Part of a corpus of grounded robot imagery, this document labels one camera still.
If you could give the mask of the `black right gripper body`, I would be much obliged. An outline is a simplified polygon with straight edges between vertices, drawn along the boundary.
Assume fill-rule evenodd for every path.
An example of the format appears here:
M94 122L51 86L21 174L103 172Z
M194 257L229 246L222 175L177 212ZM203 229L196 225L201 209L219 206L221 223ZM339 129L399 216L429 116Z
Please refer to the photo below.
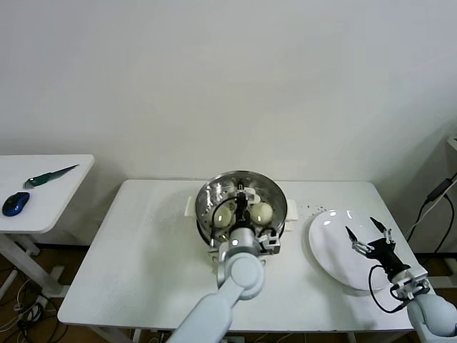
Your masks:
M408 264L404 264L395 254L395 243L387 242L386 239L381 238L369 242L368 246L371 247L371 250L367 253L367 258L375 259L380 263L389 281L397 274L410 268Z

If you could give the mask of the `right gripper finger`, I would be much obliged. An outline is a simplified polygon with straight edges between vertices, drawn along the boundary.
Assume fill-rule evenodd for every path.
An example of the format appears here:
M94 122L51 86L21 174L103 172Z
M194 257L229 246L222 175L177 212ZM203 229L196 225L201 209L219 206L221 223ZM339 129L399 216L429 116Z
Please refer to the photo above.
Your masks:
M372 251L372 248L369 245L359 241L356 235L347 226L345 226L345 228L348 233L348 237L351 240L351 246L353 250L359 254L368 254Z
M387 229L384 224L377 219L370 217L371 222L380 231L382 237L369 243L370 246L395 246L391 230Z

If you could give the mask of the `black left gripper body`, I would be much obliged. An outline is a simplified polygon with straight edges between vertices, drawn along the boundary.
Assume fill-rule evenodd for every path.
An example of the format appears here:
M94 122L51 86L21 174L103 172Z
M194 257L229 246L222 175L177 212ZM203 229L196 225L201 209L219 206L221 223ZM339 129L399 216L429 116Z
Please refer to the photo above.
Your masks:
M252 229L251 215L248 210L248 202L243 199L236 199L235 222L232 229Z

